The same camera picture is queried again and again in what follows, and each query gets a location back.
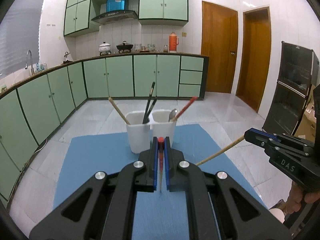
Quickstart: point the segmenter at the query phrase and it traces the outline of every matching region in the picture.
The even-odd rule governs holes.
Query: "range hood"
[[[132,11],[132,10],[118,10],[118,11],[102,13],[91,20],[99,24],[106,24],[106,23],[116,22],[119,20],[124,20],[129,18],[137,19],[138,15],[136,14],[135,11]]]

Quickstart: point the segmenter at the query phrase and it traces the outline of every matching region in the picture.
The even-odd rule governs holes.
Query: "kitchen countertop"
[[[91,57],[91,58],[86,58],[86,59],[79,59],[79,60],[75,60],[66,64],[61,64],[55,67],[51,67],[48,68],[44,71],[38,72],[36,74],[34,74],[33,76],[29,76],[26,79],[23,79],[17,83],[15,83],[14,85],[12,85],[11,87],[8,87],[5,91],[0,93],[0,99],[2,97],[4,97],[5,95],[9,94],[10,92],[12,92],[13,90],[15,90],[16,88],[24,85],[25,83],[36,79],[40,76],[46,75],[47,73],[50,73],[52,71],[58,70],[60,68],[78,63],[78,62],[82,62],[82,61],[89,61],[89,60],[94,60],[94,59],[99,59],[99,58],[107,58],[107,57],[120,57],[120,56],[132,56],[132,55],[179,55],[179,56],[191,56],[191,57],[207,57],[204,55],[199,55],[199,54],[190,54],[190,53],[164,53],[164,52],[132,52],[132,53],[117,53],[117,54],[110,54],[110,55],[103,55],[103,56],[97,56],[97,57]]]

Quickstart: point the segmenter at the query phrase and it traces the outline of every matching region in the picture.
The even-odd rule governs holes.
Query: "black chopstick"
[[[151,106],[150,106],[150,109],[149,109],[149,111],[148,111],[148,113],[147,113],[146,119],[143,120],[142,124],[145,124],[145,123],[148,122],[148,117],[149,117],[149,115],[151,114],[151,111],[152,111],[153,107],[155,106],[156,101],[157,101],[157,99],[153,100],[153,102],[152,102],[152,104],[151,104]]]
[[[155,84],[156,84],[156,83],[153,81],[153,82],[152,82],[152,85],[151,85],[151,90],[150,90],[150,94],[149,94],[149,98],[148,98],[148,101],[147,101],[147,106],[146,106],[146,110],[145,110],[145,112],[144,112],[144,116],[143,116],[143,121],[142,121],[142,123],[145,123],[145,119],[147,118],[147,113],[148,113],[148,109],[149,109],[149,106],[150,106],[150,101],[151,101],[153,89],[155,88]]]

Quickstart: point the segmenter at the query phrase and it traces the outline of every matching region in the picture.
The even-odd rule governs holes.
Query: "orange thermos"
[[[172,32],[169,35],[169,52],[177,52],[177,45],[179,45],[179,38]]]

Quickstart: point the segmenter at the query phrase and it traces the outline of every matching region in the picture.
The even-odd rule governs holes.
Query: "window blind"
[[[30,49],[39,62],[39,25],[44,0],[15,0],[0,23],[0,79],[26,65]]]

